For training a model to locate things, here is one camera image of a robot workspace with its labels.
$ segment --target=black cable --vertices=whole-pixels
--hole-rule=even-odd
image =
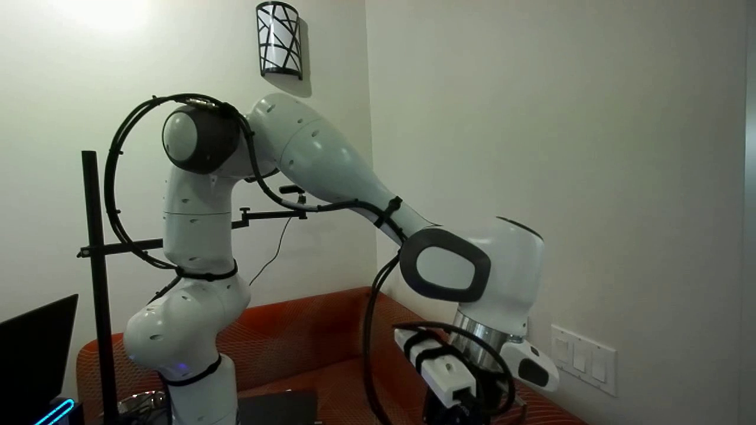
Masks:
[[[377,292],[381,292],[384,279],[396,268],[396,262],[398,262],[398,255],[395,255],[389,262],[384,262],[382,269],[376,273],[366,309],[364,309],[364,322],[362,322],[362,382],[364,382],[364,394],[371,403],[371,412],[381,425],[389,425],[389,418],[387,418],[384,408],[381,407],[376,382],[372,382],[372,364],[371,364],[372,311],[376,311]]]
[[[167,285],[163,285],[147,305],[163,298],[167,290],[172,290],[182,281],[182,273],[177,273]]]
[[[129,135],[129,131],[156,107],[166,103],[166,101],[179,101],[179,103],[194,103],[194,107],[202,107],[202,108],[216,108],[216,111],[237,111],[234,107],[229,103],[222,103],[212,96],[206,96],[206,94],[194,94],[194,93],[185,93],[185,94],[169,94],[169,96],[150,96],[141,103],[136,103],[128,118],[117,125],[112,139],[110,139],[110,150],[108,150],[108,157],[105,157],[105,165],[104,165],[104,211],[105,211],[105,217],[110,222],[110,229],[116,233],[116,239],[125,245],[129,245],[129,250],[141,257],[143,262],[159,268],[159,269],[177,269],[175,265],[169,262],[163,262],[154,255],[149,255],[147,250],[141,250],[140,245],[134,245],[134,240],[129,239],[129,233],[122,229],[122,222],[121,222],[121,211],[116,205],[116,171],[117,171],[117,157],[122,153],[122,145]]]
[[[251,279],[248,285],[253,285],[253,283],[261,277],[261,271],[264,271],[268,265],[274,265],[274,260],[278,257],[288,225],[290,225],[290,217],[286,219],[286,225],[284,225],[284,229],[281,229],[281,233],[278,233],[276,252],[258,269],[258,273]]]

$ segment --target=computer screen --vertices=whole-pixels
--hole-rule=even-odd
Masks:
[[[63,387],[78,296],[0,323],[0,423],[35,423]]]

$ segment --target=wall socket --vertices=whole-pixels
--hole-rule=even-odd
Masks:
[[[557,369],[616,396],[616,349],[561,325],[550,325],[550,355]]]

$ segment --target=metal stand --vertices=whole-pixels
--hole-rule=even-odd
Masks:
[[[87,231],[89,231],[89,268],[91,268],[91,298],[94,298],[94,323],[97,323],[97,349],[99,349],[99,386],[102,386],[102,420],[105,425],[117,423],[116,407],[116,366],[112,366],[112,340],[110,340],[110,302],[108,302],[108,277],[104,262],[104,237],[102,237],[102,207],[99,207],[99,178],[97,153],[82,152],[84,175],[84,203],[87,203]]]

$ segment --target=black clamp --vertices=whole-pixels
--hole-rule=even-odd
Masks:
[[[411,348],[415,348],[415,344],[420,344],[426,340],[434,340],[434,342],[443,344],[437,333],[433,333],[427,329],[417,329],[415,336],[403,340],[403,344],[402,344],[403,356],[411,360]]]
[[[381,229],[384,219],[389,219],[398,207],[402,207],[402,198],[395,196],[392,201],[387,201],[384,211],[376,217],[372,225]]]

